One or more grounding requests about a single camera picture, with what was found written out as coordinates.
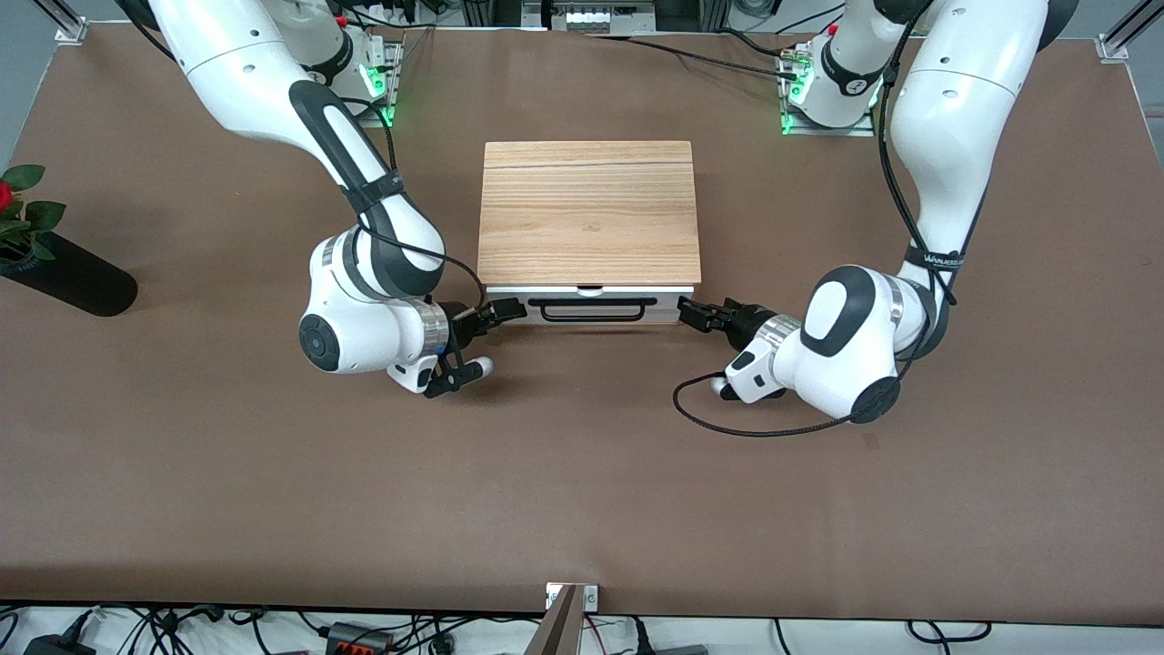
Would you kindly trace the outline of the white drawer with black handle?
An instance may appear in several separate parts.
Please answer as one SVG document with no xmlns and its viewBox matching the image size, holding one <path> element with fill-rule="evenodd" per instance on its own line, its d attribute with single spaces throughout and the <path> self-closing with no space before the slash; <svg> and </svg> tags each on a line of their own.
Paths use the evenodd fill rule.
<svg viewBox="0 0 1164 655">
<path fill-rule="evenodd" d="M 687 286 L 487 286 L 491 299 L 514 298 L 527 308 L 517 325 L 666 325 L 677 323 L 677 302 Z"/>
</svg>

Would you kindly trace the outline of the wooden cabinet box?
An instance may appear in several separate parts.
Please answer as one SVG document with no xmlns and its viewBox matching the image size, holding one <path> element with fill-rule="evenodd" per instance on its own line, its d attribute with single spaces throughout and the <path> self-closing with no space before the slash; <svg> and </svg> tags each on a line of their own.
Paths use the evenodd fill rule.
<svg viewBox="0 0 1164 655">
<path fill-rule="evenodd" d="M 693 145 L 484 145 L 477 273 L 499 286 L 697 286 Z"/>
</svg>

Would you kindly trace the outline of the white power strip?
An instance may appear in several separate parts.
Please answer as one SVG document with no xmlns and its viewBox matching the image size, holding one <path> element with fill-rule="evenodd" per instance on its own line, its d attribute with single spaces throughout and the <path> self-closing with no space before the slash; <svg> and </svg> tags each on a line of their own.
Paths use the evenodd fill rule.
<svg viewBox="0 0 1164 655">
<path fill-rule="evenodd" d="M 558 33 L 606 36 L 656 33 L 653 0 L 545 0 L 537 6 L 535 17 Z"/>
</svg>

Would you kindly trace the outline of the black power adapter orange buttons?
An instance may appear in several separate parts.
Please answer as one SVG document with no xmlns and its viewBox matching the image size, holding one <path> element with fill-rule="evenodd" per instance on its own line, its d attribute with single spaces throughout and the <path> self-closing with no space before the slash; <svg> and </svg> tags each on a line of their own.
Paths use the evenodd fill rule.
<svg viewBox="0 0 1164 655">
<path fill-rule="evenodd" d="M 370 629 L 357 622 L 333 622 L 326 634 L 325 655 L 389 655 L 390 631 Z"/>
</svg>

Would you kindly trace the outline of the black vase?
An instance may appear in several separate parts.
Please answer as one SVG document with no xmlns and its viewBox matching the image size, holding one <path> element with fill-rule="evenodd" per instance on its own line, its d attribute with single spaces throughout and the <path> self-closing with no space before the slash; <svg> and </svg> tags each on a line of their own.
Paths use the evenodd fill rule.
<svg viewBox="0 0 1164 655">
<path fill-rule="evenodd" d="M 95 316 L 116 316 L 135 302 L 137 282 L 123 269 L 54 232 L 35 244 L 52 257 L 41 258 L 33 250 L 14 259 L 0 257 L 0 277 Z"/>
</svg>

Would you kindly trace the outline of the red rose with green leaves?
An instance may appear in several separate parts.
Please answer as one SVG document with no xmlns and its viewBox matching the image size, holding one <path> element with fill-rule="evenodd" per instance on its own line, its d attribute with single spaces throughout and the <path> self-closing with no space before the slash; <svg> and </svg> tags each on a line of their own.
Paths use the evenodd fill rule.
<svg viewBox="0 0 1164 655">
<path fill-rule="evenodd" d="M 24 199 L 24 191 L 37 186 L 43 177 L 45 166 L 36 163 L 10 166 L 0 173 L 0 266 L 55 259 L 47 238 L 61 223 L 66 204 Z"/>
</svg>

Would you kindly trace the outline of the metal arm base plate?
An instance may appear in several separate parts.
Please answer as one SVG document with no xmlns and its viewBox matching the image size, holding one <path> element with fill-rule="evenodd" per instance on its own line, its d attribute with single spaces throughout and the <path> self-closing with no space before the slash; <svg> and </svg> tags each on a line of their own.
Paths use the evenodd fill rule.
<svg viewBox="0 0 1164 655">
<path fill-rule="evenodd" d="M 386 41 L 379 35 L 365 35 L 362 55 L 357 59 L 357 69 L 363 76 L 367 94 L 389 127 L 393 124 L 404 54 L 405 49 L 400 41 Z"/>
<path fill-rule="evenodd" d="M 873 121 L 873 109 L 876 107 L 878 92 L 882 87 L 880 79 L 863 88 L 859 98 L 868 100 L 861 118 L 852 124 L 828 126 L 816 121 L 804 112 L 805 98 L 812 83 L 818 79 L 814 72 L 812 57 L 815 55 L 811 41 L 801 42 L 795 47 L 786 48 L 778 58 L 778 71 L 781 74 L 793 74 L 793 78 L 778 80 L 778 99 L 780 99 L 781 129 L 785 136 L 868 136 L 876 135 L 876 126 Z"/>
</svg>

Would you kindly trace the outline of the metal mount bracket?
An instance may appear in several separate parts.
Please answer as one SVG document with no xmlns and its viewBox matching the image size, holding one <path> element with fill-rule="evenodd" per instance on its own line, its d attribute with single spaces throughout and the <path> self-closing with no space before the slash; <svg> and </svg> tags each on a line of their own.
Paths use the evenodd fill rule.
<svg viewBox="0 0 1164 655">
<path fill-rule="evenodd" d="M 554 601 L 558 600 L 558 595 L 567 586 L 579 588 L 579 598 L 581 598 L 583 610 L 587 614 L 598 613 L 599 585 L 595 583 L 548 583 L 545 586 L 546 610 L 553 606 Z"/>
</svg>

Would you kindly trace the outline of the aluminium table corner bracket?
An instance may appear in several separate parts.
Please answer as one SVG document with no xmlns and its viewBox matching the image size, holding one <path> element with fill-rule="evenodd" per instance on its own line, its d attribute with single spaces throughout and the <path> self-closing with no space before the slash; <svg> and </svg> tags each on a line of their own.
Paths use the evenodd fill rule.
<svg viewBox="0 0 1164 655">
<path fill-rule="evenodd" d="M 1140 0 L 1124 16 L 1119 17 L 1107 33 L 1095 40 L 1101 63 L 1115 64 L 1128 59 L 1128 49 L 1164 17 L 1164 0 Z"/>
<path fill-rule="evenodd" d="M 30 0 L 55 26 L 59 45 L 81 45 L 87 37 L 90 20 L 76 12 L 66 0 Z"/>
</svg>

